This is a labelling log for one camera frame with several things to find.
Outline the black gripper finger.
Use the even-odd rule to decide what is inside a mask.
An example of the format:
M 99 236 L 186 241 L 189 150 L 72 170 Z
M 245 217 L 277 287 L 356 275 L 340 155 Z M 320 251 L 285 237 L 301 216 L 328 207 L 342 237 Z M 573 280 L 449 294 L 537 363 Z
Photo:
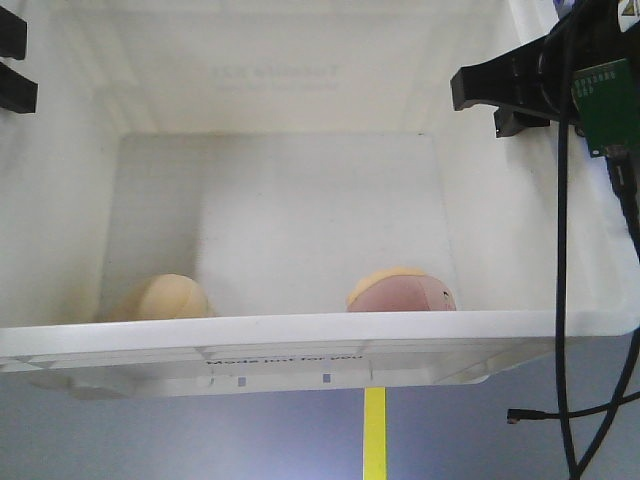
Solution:
M 20 75 L 4 63 L 0 69 L 1 108 L 14 113 L 35 113 L 38 84 Z
M 550 126 L 548 119 L 499 107 L 493 114 L 497 138 L 512 137 L 531 128 Z
M 563 58 L 560 41 L 540 37 L 484 63 L 464 66 L 450 81 L 453 107 L 557 110 Z
M 27 22 L 4 7 L 0 8 L 0 48 L 2 58 L 26 57 Z

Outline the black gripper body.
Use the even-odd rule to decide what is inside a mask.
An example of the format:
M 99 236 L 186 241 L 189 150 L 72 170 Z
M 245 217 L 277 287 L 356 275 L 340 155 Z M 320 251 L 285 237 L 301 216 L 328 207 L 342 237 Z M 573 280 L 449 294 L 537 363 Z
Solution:
M 564 70 L 564 44 L 572 13 L 545 37 L 542 47 L 542 88 L 554 112 L 559 112 Z M 573 70 L 625 59 L 639 84 L 639 3 L 637 1 L 582 1 L 575 24 Z

